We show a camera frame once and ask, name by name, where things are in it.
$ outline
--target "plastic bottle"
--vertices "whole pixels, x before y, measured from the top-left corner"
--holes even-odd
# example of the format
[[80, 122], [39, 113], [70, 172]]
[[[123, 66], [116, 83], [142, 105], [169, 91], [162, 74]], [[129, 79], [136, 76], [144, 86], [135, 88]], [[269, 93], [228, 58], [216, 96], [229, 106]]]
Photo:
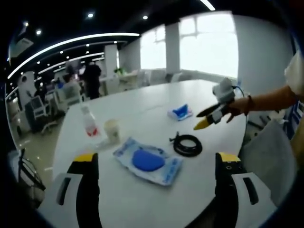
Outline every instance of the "plastic bottle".
[[99, 128], [96, 124], [95, 117], [90, 112], [89, 107], [88, 106], [82, 106], [81, 107], [81, 112], [83, 114], [85, 132], [87, 133], [87, 135], [90, 136], [90, 137], [99, 136], [100, 135]]

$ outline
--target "blue gel pad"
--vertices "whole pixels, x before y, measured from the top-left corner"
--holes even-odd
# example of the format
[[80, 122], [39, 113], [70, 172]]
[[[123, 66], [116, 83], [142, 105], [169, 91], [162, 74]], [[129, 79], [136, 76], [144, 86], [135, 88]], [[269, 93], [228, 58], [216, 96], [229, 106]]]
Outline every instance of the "blue gel pad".
[[132, 164], [139, 170], [151, 172], [164, 166], [165, 160], [161, 156], [144, 150], [137, 150], [133, 154]]
[[188, 105], [185, 104], [184, 106], [174, 109], [173, 112], [179, 117], [184, 117], [188, 113]]

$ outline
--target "paper cup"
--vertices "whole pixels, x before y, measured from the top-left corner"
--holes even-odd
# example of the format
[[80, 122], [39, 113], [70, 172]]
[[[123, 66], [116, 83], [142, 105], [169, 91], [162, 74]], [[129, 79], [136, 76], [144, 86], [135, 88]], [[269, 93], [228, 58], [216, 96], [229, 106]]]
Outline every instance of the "paper cup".
[[119, 142], [119, 127], [117, 120], [111, 119], [106, 121], [104, 124], [104, 131], [108, 136], [110, 143]]

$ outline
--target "round table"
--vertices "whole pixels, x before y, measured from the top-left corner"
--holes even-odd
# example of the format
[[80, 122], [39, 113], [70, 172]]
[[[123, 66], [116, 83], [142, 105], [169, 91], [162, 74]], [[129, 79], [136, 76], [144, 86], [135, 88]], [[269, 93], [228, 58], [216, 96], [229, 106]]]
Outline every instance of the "round table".
[[[108, 146], [99, 158], [99, 216], [104, 228], [183, 228], [191, 223], [215, 197], [215, 153], [238, 155], [246, 128], [244, 115], [229, 124], [225, 116], [218, 124], [194, 131], [196, 118], [203, 109], [215, 104], [212, 87], [216, 83], [191, 80], [163, 84], [114, 94], [87, 102], [101, 128], [105, 121], [119, 120], [121, 144], [128, 137], [163, 148], [178, 155], [169, 138], [192, 134], [201, 141], [203, 151], [197, 157], [184, 158], [174, 183], [169, 187], [142, 180], [113, 157], [120, 145]], [[189, 104], [194, 115], [177, 122], [167, 111]], [[53, 178], [66, 172], [79, 148], [92, 143], [85, 131], [80, 105], [67, 112], [54, 156]]]

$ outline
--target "black ceiling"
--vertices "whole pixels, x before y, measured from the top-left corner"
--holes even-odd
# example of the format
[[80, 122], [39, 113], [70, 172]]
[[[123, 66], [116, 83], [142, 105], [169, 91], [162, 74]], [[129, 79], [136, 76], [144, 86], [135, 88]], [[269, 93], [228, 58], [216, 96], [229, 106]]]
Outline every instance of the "black ceiling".
[[[209, 0], [216, 10], [231, 10], [233, 14], [252, 16], [266, 19], [280, 26], [284, 26], [278, 11], [269, 0]], [[208, 8], [199, 0], [86, 0], [86, 1], [20, 1], [8, 2], [7, 11], [11, 14], [9, 19], [4, 18], [6, 32], [2, 34], [4, 43], [1, 45], [0, 65], [6, 71], [1, 78], [7, 78], [16, 66], [39, 50], [63, 40], [84, 35], [107, 32], [132, 32], [140, 33], [160, 24], [169, 24], [178, 21], [178, 18], [199, 13], [208, 12]], [[89, 12], [94, 17], [87, 18]], [[143, 15], [148, 15], [148, 20], [143, 20]], [[8, 66], [8, 44], [12, 38], [17, 38], [23, 27], [23, 22], [28, 21], [24, 37], [32, 40], [34, 44], [17, 58], [12, 59]], [[36, 30], [41, 29], [42, 34], [36, 36]], [[90, 43], [108, 41], [132, 41], [135, 38], [96, 38]], [[85, 46], [88, 41], [74, 42], [61, 48], [49, 51], [47, 54], [29, 63], [25, 69], [32, 67], [42, 68], [47, 63], [64, 61], [68, 54], [70, 57], [82, 55], [87, 49], [90, 53], [103, 50], [103, 45]], [[61, 49], [69, 49], [64, 55], [60, 55]]]

